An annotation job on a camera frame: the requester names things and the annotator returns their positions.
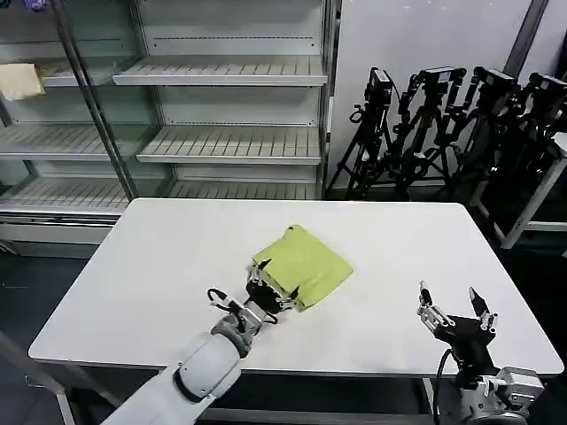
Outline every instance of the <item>yellow-green cloth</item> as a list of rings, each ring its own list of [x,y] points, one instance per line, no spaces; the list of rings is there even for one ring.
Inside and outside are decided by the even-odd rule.
[[[258,265],[268,259],[264,273],[269,283],[288,297],[295,291],[295,301],[303,308],[327,297],[353,272],[336,252],[298,224],[289,226],[280,240],[253,257]]]

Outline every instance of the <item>refrigerated display case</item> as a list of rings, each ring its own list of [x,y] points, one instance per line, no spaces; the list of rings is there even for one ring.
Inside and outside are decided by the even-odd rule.
[[[145,89],[155,106],[157,129],[136,167],[162,167],[158,195],[320,197],[334,1],[129,6],[140,56],[111,89]]]
[[[35,64],[45,95],[2,99],[0,240],[108,227],[134,197],[321,197],[334,0],[22,3],[0,63]]]
[[[112,83],[113,74],[134,55],[135,40],[120,26],[109,25],[120,19],[117,11],[116,2],[69,2],[69,17],[79,24],[76,40],[92,81],[101,87]],[[0,9],[0,63],[34,64],[45,92],[23,100],[1,99],[3,221],[118,217],[128,197],[49,10],[31,12],[24,2]],[[115,142],[128,158],[136,155],[146,133],[144,126],[134,125],[132,114],[125,115],[125,125],[116,128]]]

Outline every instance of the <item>shelf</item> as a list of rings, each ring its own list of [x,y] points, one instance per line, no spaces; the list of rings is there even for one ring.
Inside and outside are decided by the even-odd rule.
[[[159,180],[138,181],[140,193],[155,195]],[[117,179],[34,178],[0,197],[0,213],[121,214],[128,199]]]
[[[113,84],[113,75],[124,65],[125,58],[87,58],[87,71],[95,86]],[[33,60],[42,77],[44,87],[78,87],[73,69],[66,58]]]
[[[177,182],[169,197],[209,199],[315,199],[313,183]]]
[[[113,76],[118,85],[322,86],[317,56],[153,56]]]
[[[178,164],[321,163],[316,127],[166,126],[136,157]]]
[[[136,154],[148,126],[113,127],[124,157]],[[0,159],[108,161],[97,128],[89,124],[18,124],[0,129]]]

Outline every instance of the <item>dark floor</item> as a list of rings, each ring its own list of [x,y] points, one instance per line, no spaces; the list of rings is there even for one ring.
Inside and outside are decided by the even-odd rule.
[[[428,199],[427,190],[419,191],[418,200]],[[478,225],[485,231],[489,241],[490,228],[477,213],[471,211]],[[558,287],[565,284],[567,259],[557,255],[567,247],[555,239],[552,243],[529,237],[510,252],[495,249],[502,264],[508,270],[528,305],[545,329],[551,342],[567,363],[567,338],[565,338],[564,299]],[[13,257],[0,254],[0,328],[25,349],[33,341],[44,322],[65,295],[75,277],[81,272],[86,260],[40,259]],[[70,379],[64,370],[51,367],[50,372],[58,379]],[[120,386],[122,394],[133,391],[151,374],[141,371],[121,372],[112,369],[94,371],[97,379],[113,388]],[[342,412],[383,412],[386,408],[401,413],[419,413],[424,407],[419,401],[404,401],[395,394],[414,395],[419,390],[411,380],[397,382],[375,382],[347,380],[341,383],[329,379],[297,381],[298,378],[281,378],[281,385],[293,385],[303,391],[289,399],[287,409],[303,410],[307,404],[315,408],[333,408]],[[221,402],[225,407],[267,408],[275,403],[278,385],[271,383],[270,391],[257,388],[270,386],[261,376],[244,376],[242,382]],[[315,394],[324,393],[317,398]],[[356,397],[344,397],[345,394]],[[110,412],[107,407],[95,407],[96,417],[104,419]],[[532,408],[531,425],[563,424],[567,417],[567,377],[563,373],[551,380],[543,396]],[[57,402],[47,390],[28,386],[25,376],[18,369],[0,358],[0,423],[3,425],[55,425],[62,424]]]

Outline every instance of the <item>towel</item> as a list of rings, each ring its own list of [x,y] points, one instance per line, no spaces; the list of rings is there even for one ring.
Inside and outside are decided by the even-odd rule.
[[[0,92],[6,100],[20,100],[45,94],[34,64],[0,65]]]
[[[306,309],[327,297],[353,268],[303,227],[293,224],[283,237],[253,258],[264,267],[268,283]]]

